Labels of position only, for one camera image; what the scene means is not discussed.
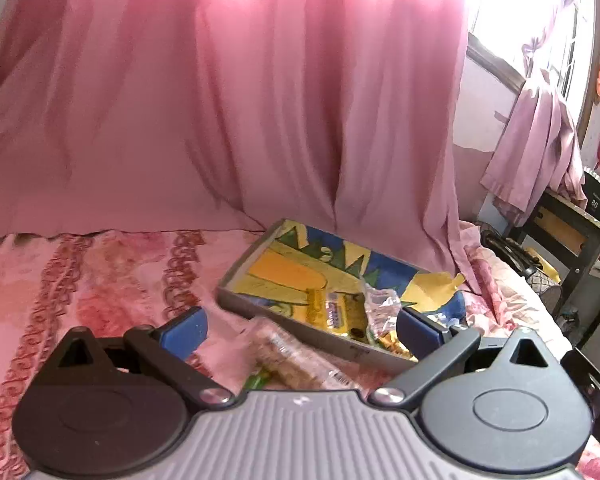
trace blue gripper pad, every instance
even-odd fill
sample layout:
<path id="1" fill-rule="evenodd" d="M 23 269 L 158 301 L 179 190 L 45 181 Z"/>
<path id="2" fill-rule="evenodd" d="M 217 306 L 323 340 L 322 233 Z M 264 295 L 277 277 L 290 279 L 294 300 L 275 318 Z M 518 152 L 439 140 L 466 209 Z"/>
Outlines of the blue gripper pad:
<path id="1" fill-rule="evenodd" d="M 154 337 L 162 348 L 184 360 L 206 339 L 206 330 L 206 312 L 198 306 L 192 306 L 157 328 Z"/>
<path id="2" fill-rule="evenodd" d="M 448 339 L 448 330 L 411 307 L 398 312 L 396 335 L 418 360 L 440 348 Z"/>

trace sunlight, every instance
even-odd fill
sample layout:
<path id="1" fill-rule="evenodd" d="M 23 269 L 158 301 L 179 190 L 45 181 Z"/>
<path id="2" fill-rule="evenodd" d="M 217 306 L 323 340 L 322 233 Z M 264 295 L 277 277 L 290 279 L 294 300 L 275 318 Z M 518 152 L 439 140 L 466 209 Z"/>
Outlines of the sunlight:
<path id="1" fill-rule="evenodd" d="M 497 56 L 513 59 L 520 45 L 541 34 L 556 1 L 559 0 L 468 0 L 470 8 L 479 5 L 480 9 L 474 34 Z"/>

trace metal screw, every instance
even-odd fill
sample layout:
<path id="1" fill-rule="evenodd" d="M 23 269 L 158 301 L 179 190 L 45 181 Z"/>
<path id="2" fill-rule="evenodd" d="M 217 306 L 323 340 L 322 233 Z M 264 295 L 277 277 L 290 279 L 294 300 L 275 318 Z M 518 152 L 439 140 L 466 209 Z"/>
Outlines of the metal screw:
<path id="1" fill-rule="evenodd" d="M 404 392 L 398 388 L 378 388 L 371 393 L 371 398 L 376 404 L 395 406 L 404 400 Z"/>
<path id="2" fill-rule="evenodd" d="M 200 392 L 200 399 L 207 404 L 227 404 L 234 399 L 234 394 L 224 388 L 207 388 Z"/>

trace black box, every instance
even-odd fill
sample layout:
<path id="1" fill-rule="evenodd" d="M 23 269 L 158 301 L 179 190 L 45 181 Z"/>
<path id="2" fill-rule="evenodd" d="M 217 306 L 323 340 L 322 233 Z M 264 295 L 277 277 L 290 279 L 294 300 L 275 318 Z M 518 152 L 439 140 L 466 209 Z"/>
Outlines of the black box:
<path id="1" fill-rule="evenodd" d="M 600 220 L 600 181 L 585 171 L 584 186 L 582 190 L 587 196 L 587 208 L 585 211 Z"/>

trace pink cloth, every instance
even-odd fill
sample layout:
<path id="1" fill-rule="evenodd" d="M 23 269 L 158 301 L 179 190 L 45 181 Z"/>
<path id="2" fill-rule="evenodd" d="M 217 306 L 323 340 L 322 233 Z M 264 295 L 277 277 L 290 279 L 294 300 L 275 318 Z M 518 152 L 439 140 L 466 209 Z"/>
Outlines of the pink cloth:
<path id="1" fill-rule="evenodd" d="M 475 270 L 481 296 L 464 292 L 469 325 L 487 336 L 508 337 L 519 326 L 535 330 L 557 359 L 571 350 L 558 327 L 531 286 L 522 276 L 480 245 L 480 229 L 461 222 L 464 250 Z"/>
<path id="2" fill-rule="evenodd" d="M 241 331 L 247 320 L 220 309 L 214 288 L 258 234 L 244 231 L 125 234 L 0 240 L 0 480 L 27 467 L 11 438 L 13 410 L 36 369 L 72 326 L 119 336 L 161 325 L 189 305 L 208 317 L 208 339 L 188 359 L 238 392 L 253 371 Z M 365 388 L 388 376 L 328 356 Z"/>
<path id="3" fill-rule="evenodd" d="M 0 236 L 293 218 L 456 265 L 464 0 L 9 0 Z"/>
<path id="4" fill-rule="evenodd" d="M 580 146 L 564 98 L 545 70 L 528 78 L 480 183 L 519 226 L 549 187 L 584 208 Z"/>

